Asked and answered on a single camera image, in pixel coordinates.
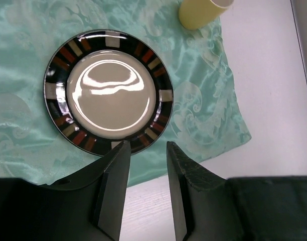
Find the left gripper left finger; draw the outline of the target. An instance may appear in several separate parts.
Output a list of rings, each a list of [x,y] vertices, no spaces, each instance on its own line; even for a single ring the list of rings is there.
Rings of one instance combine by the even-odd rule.
[[[0,178],[0,240],[119,240],[131,148],[51,185]]]

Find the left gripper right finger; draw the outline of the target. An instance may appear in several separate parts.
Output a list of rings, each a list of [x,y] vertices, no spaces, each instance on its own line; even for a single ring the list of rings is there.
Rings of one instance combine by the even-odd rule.
[[[167,142],[176,240],[307,240],[307,176],[224,179]]]

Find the green patterned cloth napkin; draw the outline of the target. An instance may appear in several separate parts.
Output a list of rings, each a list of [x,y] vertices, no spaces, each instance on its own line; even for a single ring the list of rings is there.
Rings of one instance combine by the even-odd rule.
[[[166,143],[197,162],[251,139],[239,111],[221,23],[189,31],[179,1],[0,1],[0,177],[51,184],[95,161],[51,122],[43,77],[53,53],[88,30],[129,33],[159,55],[174,87],[173,115],[162,136],[133,155],[128,185],[167,172]]]

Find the dark rimmed cream plate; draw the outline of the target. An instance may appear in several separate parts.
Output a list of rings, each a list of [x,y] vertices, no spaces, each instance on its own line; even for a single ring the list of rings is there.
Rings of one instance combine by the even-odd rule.
[[[64,42],[43,82],[48,115],[74,146],[104,156],[121,142],[139,153],[156,142],[172,115],[174,91],[157,53],[115,30],[93,30]]]

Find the yellow cup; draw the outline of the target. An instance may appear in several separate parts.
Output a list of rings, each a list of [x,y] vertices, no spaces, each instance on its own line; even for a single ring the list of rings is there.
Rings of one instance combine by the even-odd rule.
[[[228,10],[234,0],[185,0],[178,16],[182,26],[188,30],[199,29]]]

